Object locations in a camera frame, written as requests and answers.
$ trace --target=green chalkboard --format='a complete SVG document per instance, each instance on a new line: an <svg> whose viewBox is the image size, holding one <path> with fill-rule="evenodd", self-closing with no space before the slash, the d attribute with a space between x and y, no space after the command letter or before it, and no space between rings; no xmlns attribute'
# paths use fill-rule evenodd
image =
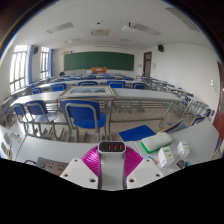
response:
<svg viewBox="0 0 224 224"><path fill-rule="evenodd" d="M133 54L116 52L81 52L64 55L64 71L106 67L114 70L134 70Z"/></svg>

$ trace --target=blue chair backrest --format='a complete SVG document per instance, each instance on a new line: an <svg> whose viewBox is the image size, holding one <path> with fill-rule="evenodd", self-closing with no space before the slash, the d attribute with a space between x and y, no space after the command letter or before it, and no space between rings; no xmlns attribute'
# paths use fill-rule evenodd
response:
<svg viewBox="0 0 224 224"><path fill-rule="evenodd" d="M115 79L114 77L109 76L109 75L108 75L108 76L103 76L102 78L103 78L103 79Z"/></svg>
<svg viewBox="0 0 224 224"><path fill-rule="evenodd" d="M91 108L87 107L72 107L68 106L68 114L66 112L66 105L68 103L73 103L73 104L88 104L91 105L95 108L96 110L96 116L97 120L100 120L100 104L98 102L94 101L88 101L88 100L62 100L62 107L65 111L65 115L69 116L70 118L74 118L74 120L94 120L94 113Z"/></svg>
<svg viewBox="0 0 224 224"><path fill-rule="evenodd" d="M45 114L48 113L43 100L29 101L29 102L26 102L25 105L28 111L30 112L30 114L43 115L44 113Z"/></svg>
<svg viewBox="0 0 224 224"><path fill-rule="evenodd" d="M147 84L142 82L136 82L136 83L133 83L132 85L132 89L146 89L146 87L147 87Z"/></svg>
<svg viewBox="0 0 224 224"><path fill-rule="evenodd" d="M33 88L33 89L32 89L32 92L33 92L33 94L35 95L35 94L42 93L42 90L41 90L41 88Z"/></svg>
<svg viewBox="0 0 224 224"><path fill-rule="evenodd" d="M159 131L157 134L160 134L160 133L163 133L163 132L172 133L172 132L178 131L180 129L182 121L183 121L183 119L177 121L173 125L171 125L171 126L169 126L167 128L164 128L163 130Z"/></svg>
<svg viewBox="0 0 224 224"><path fill-rule="evenodd" d="M32 90L35 87L35 84L30 85L30 89Z"/></svg>
<svg viewBox="0 0 224 224"><path fill-rule="evenodd" d="M111 88L124 88L125 87L125 81L107 81L107 85Z"/></svg>
<svg viewBox="0 0 224 224"><path fill-rule="evenodd" d="M134 79L133 78L130 78L130 77L123 77L123 80L133 81Z"/></svg>
<svg viewBox="0 0 224 224"><path fill-rule="evenodd" d="M64 79L56 79L56 80L54 80L55 82L63 82L64 81Z"/></svg>
<svg viewBox="0 0 224 224"><path fill-rule="evenodd" d="M78 83L79 86L96 86L97 82L94 81L83 81Z"/></svg>
<svg viewBox="0 0 224 224"><path fill-rule="evenodd" d="M13 108L14 108L17 115L23 116L23 115L26 114L26 110L25 110L23 104L21 104L21 103L14 104Z"/></svg>
<svg viewBox="0 0 224 224"><path fill-rule="evenodd" d="M84 77L84 79L85 79L85 80L92 80L92 79L96 79L96 77L95 77L95 76L91 76L91 77L88 76L88 77Z"/></svg>
<svg viewBox="0 0 224 224"><path fill-rule="evenodd" d="M51 90L52 91L63 91L65 89L66 89L66 83L51 85Z"/></svg>
<svg viewBox="0 0 224 224"><path fill-rule="evenodd" d="M193 126L193 125L195 125L195 124L197 124L197 123L200 123L200 122L203 121L204 119L205 119L204 116L196 117L196 118L192 121L192 123L190 124L190 126Z"/></svg>

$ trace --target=white desk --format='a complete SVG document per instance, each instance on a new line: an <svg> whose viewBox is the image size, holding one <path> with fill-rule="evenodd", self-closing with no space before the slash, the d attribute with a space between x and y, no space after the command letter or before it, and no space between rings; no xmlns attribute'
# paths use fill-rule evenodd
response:
<svg viewBox="0 0 224 224"><path fill-rule="evenodd" d="M192 127L174 132L170 134L170 136L173 141L169 147L173 152L175 162L166 168L160 168L165 175L169 174L168 170L170 168L173 169L174 172L180 170L176 166L178 160L189 161L192 165L210 161L214 155L219 133L211 122L204 120ZM190 149L190 154L185 159L180 159L177 153L177 145L180 141L186 141ZM158 160L158 151L147 154L141 146L141 141L136 141L135 143L143 158L152 156Z"/></svg>
<svg viewBox="0 0 224 224"><path fill-rule="evenodd" d="M134 142L126 142L127 146L138 152ZM24 163L26 160L37 161L43 157L58 162L70 163L73 158L83 157L98 143L72 143L38 139L27 136L19 150L16 161Z"/></svg>
<svg viewBox="0 0 224 224"><path fill-rule="evenodd" d="M33 100L43 100L45 103L55 103L57 101L58 96L63 93L63 91L57 92L48 92L48 93L39 93L35 95L23 96L14 101L11 106L16 103L25 104L29 101Z"/></svg>
<svg viewBox="0 0 224 224"><path fill-rule="evenodd" d="M11 160L15 160L17 153L19 151L19 148L23 144L26 136L23 133L14 132L14 131L4 128L0 125L0 155L1 155L1 158L3 158L3 159L8 159L8 157L1 148L2 142L4 142L7 149L10 148L10 145L8 145L6 143L6 141L4 140L4 135L6 132L11 140L11 151L12 151L12 159Z"/></svg>

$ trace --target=desk leg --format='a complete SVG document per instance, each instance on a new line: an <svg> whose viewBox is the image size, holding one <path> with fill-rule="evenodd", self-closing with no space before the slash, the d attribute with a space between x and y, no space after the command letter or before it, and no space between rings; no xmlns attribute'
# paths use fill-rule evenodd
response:
<svg viewBox="0 0 224 224"><path fill-rule="evenodd" d="M165 119L166 115L169 113L169 111L170 111L171 107L173 106L173 104L174 104L174 102L171 102L170 106L167 108L167 110L166 110L165 113L163 114L163 118L162 118L162 120L161 120L160 123L159 123L159 127L160 127L161 129L163 129L163 120Z"/></svg>

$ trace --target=classroom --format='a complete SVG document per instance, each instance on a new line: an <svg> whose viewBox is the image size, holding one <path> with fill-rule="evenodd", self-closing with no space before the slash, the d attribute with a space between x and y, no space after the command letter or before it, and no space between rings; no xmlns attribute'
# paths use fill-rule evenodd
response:
<svg viewBox="0 0 224 224"><path fill-rule="evenodd" d="M165 1L55 1L0 63L1 159L114 191L223 158L221 60Z"/></svg>

